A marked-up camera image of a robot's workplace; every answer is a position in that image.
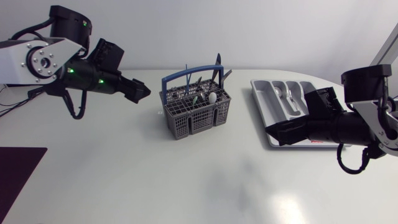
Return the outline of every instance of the black cable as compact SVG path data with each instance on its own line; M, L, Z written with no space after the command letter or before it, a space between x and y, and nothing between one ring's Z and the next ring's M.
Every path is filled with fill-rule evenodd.
M37 30L39 30L39 29L43 29L44 27L47 27L47 26L49 26L50 24L52 24L54 21L55 21L55 18L50 17L47 21L42 22L41 24L37 24L37 25L28 27L28 28L26 28L26 29L23 29L23 30L17 32L16 34L14 34L14 35L11 37L11 40L17 40L17 39L19 39L20 37L22 37L22 36L25 35L25 34L31 33L31 32L33 32L33 31L37 31Z
M70 112L70 115L72 115L74 119L81 119L84 116L86 110L87 90L82 90L81 92L81 103L79 107L80 111L77 115L75 114L75 109L73 108L73 102L67 90L65 90L65 94L62 96L62 98Z
M388 101L390 101L390 103L391 103L391 112L394 112L397 109L394 99L391 96L389 96Z
M79 58L86 57L88 55L88 50L86 50L82 55L77 55Z
M346 103L346 105L347 105L348 109L350 109L351 111L354 111L355 113L357 113L356 109L353 108L353 105L351 105L349 103Z
M42 36L42 34L36 32L36 31L32 31L32 32L29 32L29 33L37 36L40 40L43 40L44 42L47 42L47 40Z
M0 111L0 113L3 112L2 114L0 114L0 118L3 117L4 115L10 113L12 110L14 110L14 109L16 109L16 108L18 108L20 106L25 105L27 102L29 102L30 100L33 100L36 96L39 96L43 92L44 92L43 87L39 87L39 88L36 88L34 90L29 91L28 92L28 99L22 100L21 102L18 102L18 103L15 103L15 106L13 106L12 108L8 108L8 109Z
M383 96L379 99L378 105L377 105L377 118L379 120L380 126L383 128L384 132L386 133L386 136L389 139L396 139L398 137L398 133L390 128L388 124L388 119L387 119L387 101L388 101L388 82L387 82L387 77L384 77L382 79L382 90L383 90Z
M343 164L343 161L341 161L341 152L343 150L343 146L344 146L344 144L341 143L337 147L337 162L338 162L338 164L348 174L360 174L362 171L365 170L366 166L369 164L370 157L368 155L368 149L367 148L363 149L361 167L358 170L353 170L353 169L346 167Z
M7 88L7 87L4 86L4 87L0 90L0 93L1 93L1 92L3 91L3 89L5 89L5 88Z

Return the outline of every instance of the blue basket handle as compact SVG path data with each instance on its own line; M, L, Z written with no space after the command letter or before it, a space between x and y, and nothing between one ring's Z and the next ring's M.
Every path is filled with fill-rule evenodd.
M222 65L205 65L205 66L200 66L196 68L189 68L186 70L183 70L181 72L177 72L174 74L171 74L167 77L162 78L162 97L163 97L163 105L167 104L167 82L172 81L176 78L180 78L182 76L195 73L195 72L202 72L202 71L207 71L207 70L219 70L219 76L218 76L218 87L223 88L223 84L221 80L223 79L224 76L224 66Z

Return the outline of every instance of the spoon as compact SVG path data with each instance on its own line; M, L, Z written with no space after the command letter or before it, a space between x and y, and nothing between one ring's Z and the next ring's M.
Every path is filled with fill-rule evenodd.
M297 108L296 102L293 100L293 96L292 96L292 91L291 90L289 90L289 99L291 100L292 104L296 108L296 111L298 111L299 109Z

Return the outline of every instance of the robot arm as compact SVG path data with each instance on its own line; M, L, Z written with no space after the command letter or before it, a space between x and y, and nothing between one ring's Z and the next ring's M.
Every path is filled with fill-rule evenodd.
M63 67L82 46L65 38L52 39L49 44L42 40L0 42L0 83L4 84L49 84L58 77L56 72Z
M44 38L37 29L52 25L51 35ZM43 85L49 95L61 96L75 119L84 115L86 92L113 94L117 91L138 103L150 95L139 80L128 80L118 70L124 50L100 39L91 55L88 53L91 21L62 6L51 6L50 19L26 28L11 40L0 42L0 83ZM35 34L39 40L18 40L24 34ZM66 88L82 90L81 110L75 115Z
M370 67L341 75L345 103L353 112L343 111L333 88L315 90L305 95L308 115L268 126L266 132L281 146L304 139L339 143L337 160L349 174L365 170L370 159L385 154L398 156L398 101L388 95L387 83L392 74L391 63L397 56L398 24ZM347 168L341 161L343 144L366 146L358 170Z

